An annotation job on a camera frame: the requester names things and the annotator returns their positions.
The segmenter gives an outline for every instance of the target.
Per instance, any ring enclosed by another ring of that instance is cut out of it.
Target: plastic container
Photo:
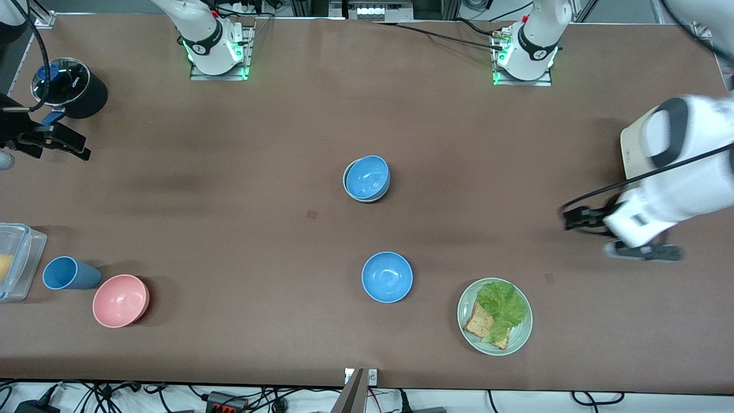
[[[28,296],[45,246],[45,234],[22,223],[0,223],[0,264],[10,262],[0,302],[21,301]]]

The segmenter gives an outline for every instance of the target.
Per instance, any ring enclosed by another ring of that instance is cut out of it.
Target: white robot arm
[[[622,160],[634,176],[734,142],[734,101],[681,96],[622,133]],[[636,155],[644,157],[645,169]],[[720,154],[642,179],[603,219],[628,247],[648,244],[675,224],[734,205],[734,153]]]
[[[220,75],[244,59],[242,25],[215,18],[200,0],[151,0],[173,20],[189,58],[202,73]]]
[[[553,63],[571,15],[569,0],[535,0],[527,18],[510,26],[512,38],[497,65],[517,79],[540,78]]]
[[[28,12],[25,1],[18,2]],[[0,44],[16,41],[26,31],[26,19],[10,1],[0,1]]]
[[[669,6],[706,25],[731,53],[734,2],[669,0]],[[734,205],[734,100],[672,98],[625,129],[620,142],[628,179],[714,154],[630,184],[605,208],[564,213],[566,229],[605,226],[619,240],[605,248],[612,256],[680,259],[677,247],[653,240],[679,222]]]

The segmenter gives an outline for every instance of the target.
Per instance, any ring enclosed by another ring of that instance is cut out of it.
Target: green plate
[[[523,299],[523,301],[525,301],[525,305],[528,306],[528,313],[525,314],[523,322],[520,323],[520,325],[513,327],[509,332],[509,343],[507,344],[506,350],[500,350],[496,345],[488,342],[482,342],[481,338],[464,330],[467,320],[471,317],[471,310],[474,308],[476,295],[479,293],[479,290],[481,290],[485,284],[492,284],[497,281],[505,281],[515,287],[517,294]],[[459,320],[459,330],[461,330],[461,334],[464,335],[466,341],[468,341],[469,344],[478,351],[481,351],[484,354],[489,354],[490,356],[506,356],[520,350],[520,348],[528,341],[530,331],[533,329],[533,311],[530,309],[530,303],[528,302],[527,297],[519,288],[517,288],[516,285],[503,279],[481,279],[467,287],[464,293],[461,294],[461,298],[459,298],[457,319]]]

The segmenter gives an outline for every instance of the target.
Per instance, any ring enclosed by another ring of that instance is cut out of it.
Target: white robot link
[[[171,18],[194,66],[206,75],[226,73],[244,59],[242,24],[214,17],[199,0],[151,0]]]
[[[514,78],[535,80],[553,64],[558,42],[571,22],[569,0],[535,0],[533,9],[510,27],[502,30],[509,35],[497,66]]]

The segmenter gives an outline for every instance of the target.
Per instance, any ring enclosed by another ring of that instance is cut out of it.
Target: black stripe
[[[660,154],[653,155],[650,160],[656,168],[672,164],[683,151],[683,143],[686,141],[686,130],[688,128],[688,104],[681,98],[672,98],[663,102],[655,111],[668,112],[669,142],[668,148]]]

